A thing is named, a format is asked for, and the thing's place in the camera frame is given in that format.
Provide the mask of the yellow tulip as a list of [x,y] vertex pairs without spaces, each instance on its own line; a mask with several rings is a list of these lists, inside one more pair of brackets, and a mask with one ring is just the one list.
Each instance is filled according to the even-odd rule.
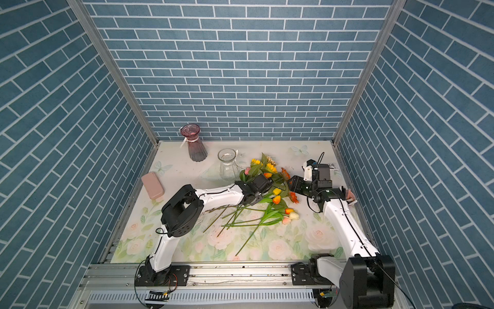
[[[282,198],[282,201],[280,202],[280,206],[278,206],[278,209],[285,209],[286,208],[286,203],[283,200],[283,194],[284,192],[281,190],[281,188],[275,187],[274,189],[270,189],[269,192],[267,193],[264,198],[274,198],[275,196],[280,196]],[[231,223],[233,220],[234,215],[237,215],[237,220],[238,221],[247,221],[251,219],[256,219],[262,216],[262,212],[258,212],[257,210],[260,209],[261,211],[265,210],[267,207],[267,203],[256,203],[255,205],[243,205],[243,206],[237,206],[235,211],[232,211],[229,215],[225,216],[225,218],[228,218],[228,221],[222,225],[225,225],[227,223]],[[218,236],[226,229],[233,229],[233,228],[226,228],[222,227],[221,231],[219,232]]]

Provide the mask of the red orange tulip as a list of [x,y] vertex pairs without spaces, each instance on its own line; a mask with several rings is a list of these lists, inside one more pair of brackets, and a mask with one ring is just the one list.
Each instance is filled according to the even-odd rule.
[[277,223],[282,222],[284,219],[289,218],[289,215],[294,212],[293,209],[279,209],[279,210],[267,210],[265,214],[260,218],[256,219],[259,221],[257,224],[252,224],[255,229],[251,232],[247,240],[243,243],[241,248],[235,254],[236,256],[241,253],[246,244],[250,241],[250,239],[254,236],[255,232],[263,226],[275,225]]

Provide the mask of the white tulip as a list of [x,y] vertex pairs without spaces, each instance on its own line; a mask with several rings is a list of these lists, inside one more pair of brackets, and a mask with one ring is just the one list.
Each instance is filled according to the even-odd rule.
[[264,225],[275,225],[275,224],[283,224],[287,225],[291,223],[293,220],[298,220],[300,216],[296,212],[291,212],[289,214],[275,214],[270,217],[268,220],[264,222]]

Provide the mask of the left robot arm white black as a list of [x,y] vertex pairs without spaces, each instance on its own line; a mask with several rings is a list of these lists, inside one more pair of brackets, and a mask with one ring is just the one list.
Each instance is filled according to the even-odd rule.
[[184,185],[162,207],[162,225],[156,230],[160,240],[156,250],[139,266],[135,286],[157,287],[171,282],[172,256],[180,238],[194,228],[202,212],[223,206],[255,205],[272,185],[273,181],[264,175],[214,189],[194,189],[190,184]]

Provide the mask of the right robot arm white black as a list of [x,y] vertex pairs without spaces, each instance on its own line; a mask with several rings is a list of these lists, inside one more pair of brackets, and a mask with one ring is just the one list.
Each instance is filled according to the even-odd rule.
[[331,168],[307,161],[303,176],[293,176],[290,191],[314,201],[331,222],[347,260],[331,254],[315,254],[308,263],[292,265],[294,285],[319,285],[316,305],[327,308],[341,297],[347,308],[390,308],[394,304],[396,265],[369,241],[352,217],[346,189],[333,187]]

